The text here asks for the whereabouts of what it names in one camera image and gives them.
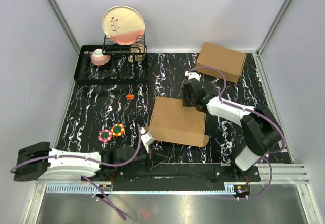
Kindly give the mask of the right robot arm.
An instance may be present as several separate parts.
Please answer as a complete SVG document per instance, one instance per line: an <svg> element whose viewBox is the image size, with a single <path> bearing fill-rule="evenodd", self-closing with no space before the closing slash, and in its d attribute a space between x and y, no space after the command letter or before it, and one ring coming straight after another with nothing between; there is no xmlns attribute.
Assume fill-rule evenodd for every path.
<svg viewBox="0 0 325 224"><path fill-rule="evenodd" d="M267 106L244 106L207 94L196 78L187 79L182 85L182 92L184 106L222 117L242 128L246 146L235 157L230 170L235 181L247 178L250 168L261 161L263 156L270 154L271 149L280 141L285 148L284 133Z"/></svg>

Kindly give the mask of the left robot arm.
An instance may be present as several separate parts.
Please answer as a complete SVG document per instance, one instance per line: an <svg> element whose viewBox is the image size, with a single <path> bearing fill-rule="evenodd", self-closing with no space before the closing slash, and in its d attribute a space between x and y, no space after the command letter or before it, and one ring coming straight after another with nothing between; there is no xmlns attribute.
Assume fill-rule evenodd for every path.
<svg viewBox="0 0 325 224"><path fill-rule="evenodd" d="M136 151L132 146L77 153L50 148L50 143L40 142L18 151L17 163L10 170L16 182L36 180L105 181L127 167L144 165L152 169L165 162L167 157L149 148Z"/></svg>

